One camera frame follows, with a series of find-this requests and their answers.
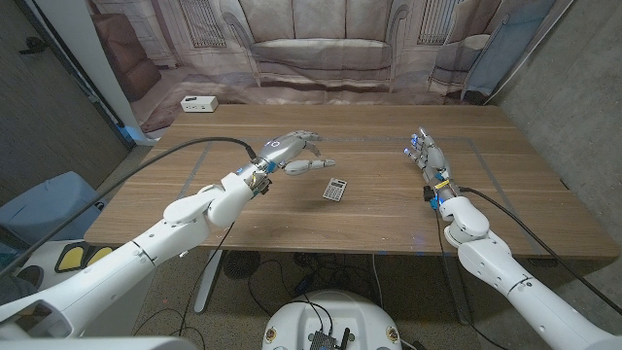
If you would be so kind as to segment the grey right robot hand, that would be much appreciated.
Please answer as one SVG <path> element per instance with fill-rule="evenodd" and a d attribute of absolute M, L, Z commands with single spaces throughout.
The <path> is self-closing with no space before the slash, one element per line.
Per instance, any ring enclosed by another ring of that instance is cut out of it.
<path fill-rule="evenodd" d="M 422 127 L 411 135 L 410 146 L 404 153 L 422 170 L 426 182 L 423 197 L 433 210 L 439 209 L 446 200 L 462 195 L 453 180 L 449 162 Z"/>

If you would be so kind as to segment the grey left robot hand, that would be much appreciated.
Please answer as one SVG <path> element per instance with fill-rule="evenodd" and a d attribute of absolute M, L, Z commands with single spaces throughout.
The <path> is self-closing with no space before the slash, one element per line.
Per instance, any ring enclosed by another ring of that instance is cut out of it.
<path fill-rule="evenodd" d="M 318 133 L 297 130 L 267 141 L 259 153 L 246 165 L 236 171 L 254 194 L 265 194 L 271 181 L 268 175 L 283 169 L 287 175 L 297 176 L 307 171 L 335 166 L 334 159 L 294 160 L 302 151 L 307 150 L 316 157 L 321 152 L 314 144 L 320 141 Z"/>

